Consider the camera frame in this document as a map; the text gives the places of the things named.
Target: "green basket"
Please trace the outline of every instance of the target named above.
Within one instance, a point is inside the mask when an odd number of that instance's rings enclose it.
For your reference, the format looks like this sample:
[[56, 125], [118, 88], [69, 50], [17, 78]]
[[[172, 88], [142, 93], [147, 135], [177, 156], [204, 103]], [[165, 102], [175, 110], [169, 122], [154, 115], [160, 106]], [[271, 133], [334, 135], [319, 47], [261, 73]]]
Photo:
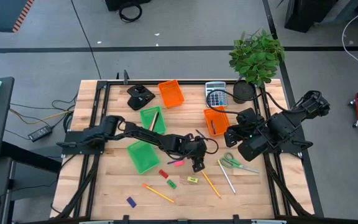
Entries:
[[157, 118], [157, 123], [154, 126], [154, 132], [159, 134], [164, 134], [167, 130], [167, 127], [165, 127], [165, 121], [162, 116], [161, 107], [156, 106], [149, 109], [144, 109], [140, 111], [140, 119], [142, 120], [143, 128], [149, 129], [150, 125], [153, 122], [154, 114], [155, 112], [159, 112], [159, 116]]
[[149, 143], [137, 141], [128, 146], [127, 150], [139, 174], [160, 164], [153, 146]]

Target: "yellow wire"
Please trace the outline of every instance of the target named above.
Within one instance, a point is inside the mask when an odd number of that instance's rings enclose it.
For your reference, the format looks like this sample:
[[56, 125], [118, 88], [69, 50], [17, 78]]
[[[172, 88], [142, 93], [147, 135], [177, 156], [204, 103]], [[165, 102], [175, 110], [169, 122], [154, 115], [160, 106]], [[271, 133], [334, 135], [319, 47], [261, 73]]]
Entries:
[[47, 119], [52, 119], [52, 118], [57, 117], [57, 116], [59, 116], [59, 115], [67, 114], [67, 113], [69, 113], [69, 112], [72, 112], [72, 111], [63, 111], [63, 112], [61, 112], [61, 113], [57, 113], [57, 114], [51, 115], [51, 116], [46, 117], [46, 118], [44, 118], [44, 119], [40, 119], [40, 121], [28, 122], [28, 121], [24, 120], [24, 119], [22, 118], [22, 115], [19, 114], [17, 111], [12, 110], [12, 109], [9, 109], [9, 111], [12, 112], [12, 113], [14, 113], [16, 116], [18, 116], [18, 117], [19, 117], [23, 122], [25, 122], [26, 124], [37, 124], [37, 123], [42, 122], [42, 121], [45, 121], [45, 120], [47, 120]]

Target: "gray floor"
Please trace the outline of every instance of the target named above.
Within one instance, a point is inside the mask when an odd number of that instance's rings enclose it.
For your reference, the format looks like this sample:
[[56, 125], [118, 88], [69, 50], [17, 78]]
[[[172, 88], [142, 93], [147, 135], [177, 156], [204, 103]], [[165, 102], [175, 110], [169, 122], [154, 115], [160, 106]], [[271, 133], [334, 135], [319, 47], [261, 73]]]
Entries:
[[[143, 6], [142, 18], [131, 24], [121, 22], [115, 12], [108, 12], [103, 0], [74, 2], [93, 47], [231, 45], [242, 30], [269, 30], [262, 1], [153, 0]], [[282, 45], [341, 45], [344, 24], [312, 27], [307, 34], [286, 30], [283, 24], [287, 6], [276, 9], [277, 2], [269, 1]], [[347, 44], [358, 45], [358, 21], [349, 27], [346, 36]], [[35, 1], [18, 33], [0, 33], [0, 48], [42, 47], [87, 47], [70, 0]], [[115, 78], [124, 69], [132, 79], [235, 78], [227, 53], [98, 52], [95, 58], [106, 79]], [[296, 99], [308, 89], [317, 89], [332, 106], [329, 116], [307, 121], [303, 126], [307, 140], [314, 142], [310, 155], [324, 214], [358, 218], [358, 129], [351, 127], [355, 115], [346, 106], [358, 91], [358, 62], [345, 52], [287, 52], [285, 63]], [[98, 78], [90, 53], [0, 54], [0, 77], [5, 76], [16, 79], [12, 102], [29, 106], [49, 106], [55, 99], [70, 100], [80, 80]], [[39, 118], [51, 113], [12, 108]], [[7, 121], [7, 129], [21, 135], [41, 126], [21, 123], [12, 114]], [[6, 141], [30, 150], [52, 146], [63, 138], [61, 126], [36, 143], [9, 133], [4, 135]], [[49, 195], [18, 201], [15, 220], [46, 219], [52, 198]]]

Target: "power adapter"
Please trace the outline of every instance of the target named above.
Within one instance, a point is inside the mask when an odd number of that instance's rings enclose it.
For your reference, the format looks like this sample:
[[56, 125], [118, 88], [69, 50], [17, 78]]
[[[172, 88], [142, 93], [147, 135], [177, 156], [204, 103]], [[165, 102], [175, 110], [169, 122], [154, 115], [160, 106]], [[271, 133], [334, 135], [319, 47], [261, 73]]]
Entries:
[[45, 136], [50, 135], [51, 133], [52, 133], [52, 129], [50, 128], [50, 126], [45, 126], [29, 134], [28, 137], [32, 142], [35, 142], [38, 141], [39, 139], [42, 139]]

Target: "plant pot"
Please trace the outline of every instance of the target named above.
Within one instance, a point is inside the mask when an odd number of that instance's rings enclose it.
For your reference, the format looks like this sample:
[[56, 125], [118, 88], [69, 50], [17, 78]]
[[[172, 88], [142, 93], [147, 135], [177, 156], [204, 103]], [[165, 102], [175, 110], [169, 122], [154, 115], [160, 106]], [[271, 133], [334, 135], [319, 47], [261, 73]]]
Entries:
[[255, 89], [252, 84], [247, 83], [245, 80], [238, 80], [233, 86], [233, 95], [243, 100], [233, 97], [234, 102], [243, 104], [246, 100], [251, 99], [255, 95]]

